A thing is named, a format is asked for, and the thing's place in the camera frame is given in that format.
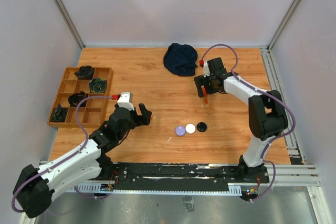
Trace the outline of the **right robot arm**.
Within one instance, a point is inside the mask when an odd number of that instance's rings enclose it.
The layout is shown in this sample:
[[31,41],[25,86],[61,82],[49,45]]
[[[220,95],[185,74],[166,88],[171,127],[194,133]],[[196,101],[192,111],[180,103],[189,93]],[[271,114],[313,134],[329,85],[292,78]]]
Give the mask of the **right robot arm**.
[[229,93],[248,106],[251,139],[239,158],[235,175],[244,182],[250,182],[262,172],[271,140],[279,137],[288,127],[281,94],[277,90],[260,89],[237,73],[228,72],[221,58],[199,62],[203,74],[195,77],[194,82],[200,98],[208,94]]

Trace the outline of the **orange earbud case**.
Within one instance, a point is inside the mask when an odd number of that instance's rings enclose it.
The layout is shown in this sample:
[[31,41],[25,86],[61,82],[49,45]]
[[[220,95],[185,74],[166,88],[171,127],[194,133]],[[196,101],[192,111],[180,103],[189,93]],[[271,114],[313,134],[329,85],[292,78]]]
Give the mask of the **orange earbud case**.
[[206,90],[205,90],[204,86],[202,86],[201,89],[202,89],[203,96],[206,96]]

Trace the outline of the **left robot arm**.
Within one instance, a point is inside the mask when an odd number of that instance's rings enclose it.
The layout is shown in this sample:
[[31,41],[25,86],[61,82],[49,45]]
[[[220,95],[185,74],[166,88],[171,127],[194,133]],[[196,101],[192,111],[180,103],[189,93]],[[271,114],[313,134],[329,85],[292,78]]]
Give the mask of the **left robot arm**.
[[148,126],[152,112],[143,103],[140,112],[116,105],[102,125],[86,135],[85,140],[60,158],[22,169],[13,190],[12,209],[35,218],[45,212],[53,201],[85,180],[112,175],[112,161],[107,152],[117,147],[139,126]]

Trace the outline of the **white earbud case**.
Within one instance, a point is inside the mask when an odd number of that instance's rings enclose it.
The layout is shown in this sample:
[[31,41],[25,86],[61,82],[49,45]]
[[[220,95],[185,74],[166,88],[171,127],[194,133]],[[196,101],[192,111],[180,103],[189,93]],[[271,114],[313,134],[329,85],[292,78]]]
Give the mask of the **white earbud case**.
[[186,130],[186,133],[188,133],[188,134],[194,134],[195,131],[196,131],[196,126],[194,124],[191,124],[191,123],[187,124],[185,126],[185,130]]

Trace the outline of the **black earbud case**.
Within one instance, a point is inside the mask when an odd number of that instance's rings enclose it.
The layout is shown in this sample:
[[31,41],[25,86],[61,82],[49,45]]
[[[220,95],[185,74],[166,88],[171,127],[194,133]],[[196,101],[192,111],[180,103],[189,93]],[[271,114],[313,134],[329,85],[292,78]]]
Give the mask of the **black earbud case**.
[[196,129],[199,131],[199,132],[205,132],[207,130],[207,124],[204,123],[204,122],[199,122],[196,126]]

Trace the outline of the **lavender earbud case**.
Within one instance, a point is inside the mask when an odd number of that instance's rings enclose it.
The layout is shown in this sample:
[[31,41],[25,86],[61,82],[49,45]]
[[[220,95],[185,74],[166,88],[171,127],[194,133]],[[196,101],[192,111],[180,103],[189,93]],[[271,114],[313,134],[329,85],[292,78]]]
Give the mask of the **lavender earbud case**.
[[184,136],[186,133],[186,129],[183,126],[177,126],[174,132],[177,136]]

